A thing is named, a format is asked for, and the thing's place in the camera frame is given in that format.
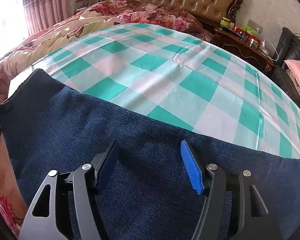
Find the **blue denim jeans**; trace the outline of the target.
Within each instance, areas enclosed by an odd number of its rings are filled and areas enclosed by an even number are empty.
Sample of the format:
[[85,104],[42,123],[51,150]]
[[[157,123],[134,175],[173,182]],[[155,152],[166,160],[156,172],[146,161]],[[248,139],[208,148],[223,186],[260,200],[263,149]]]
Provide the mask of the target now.
[[97,197],[110,239],[190,239],[204,198],[191,186],[181,141],[231,173],[249,170],[274,211],[284,239],[300,224],[300,159],[200,135],[82,94],[35,71],[0,117],[19,190],[30,204],[52,170],[71,172],[112,141],[119,159]]

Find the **red floral quilt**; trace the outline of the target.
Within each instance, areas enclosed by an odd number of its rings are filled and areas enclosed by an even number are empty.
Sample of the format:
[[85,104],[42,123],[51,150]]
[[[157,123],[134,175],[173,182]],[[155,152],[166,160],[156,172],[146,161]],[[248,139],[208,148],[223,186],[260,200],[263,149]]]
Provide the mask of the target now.
[[[0,60],[0,104],[7,99],[10,81],[30,64],[84,35],[120,23],[149,23],[207,42],[215,39],[208,28],[185,9],[138,0],[99,2],[28,37]],[[0,214],[8,227],[4,232],[17,238],[26,211],[0,130]]]

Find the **dark wooden nightstand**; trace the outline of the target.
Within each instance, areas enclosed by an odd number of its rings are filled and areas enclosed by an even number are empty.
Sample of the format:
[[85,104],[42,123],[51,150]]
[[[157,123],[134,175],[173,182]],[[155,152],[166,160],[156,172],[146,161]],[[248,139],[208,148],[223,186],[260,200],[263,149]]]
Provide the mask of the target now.
[[266,56],[262,55],[257,49],[251,48],[237,36],[220,30],[219,28],[215,28],[214,31],[215,43],[218,47],[243,59],[265,75],[272,72],[275,64]]

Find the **teal white checkered sheet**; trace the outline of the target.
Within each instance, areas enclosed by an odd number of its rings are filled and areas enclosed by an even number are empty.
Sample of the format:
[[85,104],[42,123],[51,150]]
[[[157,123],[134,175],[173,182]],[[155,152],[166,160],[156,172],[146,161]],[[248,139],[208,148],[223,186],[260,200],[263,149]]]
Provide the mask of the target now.
[[300,109],[267,76],[185,33],[122,24],[85,35],[34,68],[130,111],[283,158],[300,158]]

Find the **round silver tin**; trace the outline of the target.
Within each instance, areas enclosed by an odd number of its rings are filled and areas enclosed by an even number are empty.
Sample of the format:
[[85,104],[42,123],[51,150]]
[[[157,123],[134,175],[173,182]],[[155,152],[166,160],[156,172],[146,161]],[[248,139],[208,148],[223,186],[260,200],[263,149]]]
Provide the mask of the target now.
[[249,38],[248,46],[250,46],[251,48],[257,49],[259,44],[260,44],[259,39],[255,38],[255,37]]

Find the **red box on nightstand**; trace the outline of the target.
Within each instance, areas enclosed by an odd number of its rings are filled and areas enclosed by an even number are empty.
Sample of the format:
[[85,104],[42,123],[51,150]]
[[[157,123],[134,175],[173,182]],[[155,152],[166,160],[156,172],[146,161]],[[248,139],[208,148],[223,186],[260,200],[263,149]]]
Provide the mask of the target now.
[[241,27],[235,26],[234,33],[238,35],[241,39],[243,39],[246,43],[248,43],[249,38],[255,37],[254,35],[249,35],[245,31],[241,29]]

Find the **green plastic bag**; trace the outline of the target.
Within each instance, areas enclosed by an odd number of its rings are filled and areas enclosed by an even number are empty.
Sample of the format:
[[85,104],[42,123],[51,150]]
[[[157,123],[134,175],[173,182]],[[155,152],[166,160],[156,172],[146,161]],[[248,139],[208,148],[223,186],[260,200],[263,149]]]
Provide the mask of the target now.
[[249,35],[253,35],[253,28],[248,25],[242,25],[241,29]]

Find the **yellow lidded jar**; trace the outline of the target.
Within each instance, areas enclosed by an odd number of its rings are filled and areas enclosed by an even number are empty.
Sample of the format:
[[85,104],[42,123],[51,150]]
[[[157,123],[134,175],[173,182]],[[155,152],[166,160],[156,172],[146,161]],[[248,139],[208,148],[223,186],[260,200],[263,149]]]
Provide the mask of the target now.
[[221,19],[220,26],[221,26],[222,28],[229,28],[230,23],[231,23],[231,21],[230,21],[228,18],[223,17],[223,18]]

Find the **pink curtain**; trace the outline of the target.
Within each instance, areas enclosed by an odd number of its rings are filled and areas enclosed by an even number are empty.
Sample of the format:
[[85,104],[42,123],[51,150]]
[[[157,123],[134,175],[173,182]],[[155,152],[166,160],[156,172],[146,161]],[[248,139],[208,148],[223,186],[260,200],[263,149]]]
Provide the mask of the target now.
[[76,0],[23,0],[30,35],[38,33],[74,14]]

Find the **wall power socket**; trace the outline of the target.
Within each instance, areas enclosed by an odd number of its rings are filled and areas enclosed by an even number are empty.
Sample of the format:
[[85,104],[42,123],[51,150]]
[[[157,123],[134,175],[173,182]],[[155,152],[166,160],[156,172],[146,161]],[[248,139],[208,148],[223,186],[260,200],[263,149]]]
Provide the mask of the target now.
[[254,31],[256,31],[259,34],[261,34],[263,31],[263,27],[251,19],[248,20],[247,26],[251,27]]

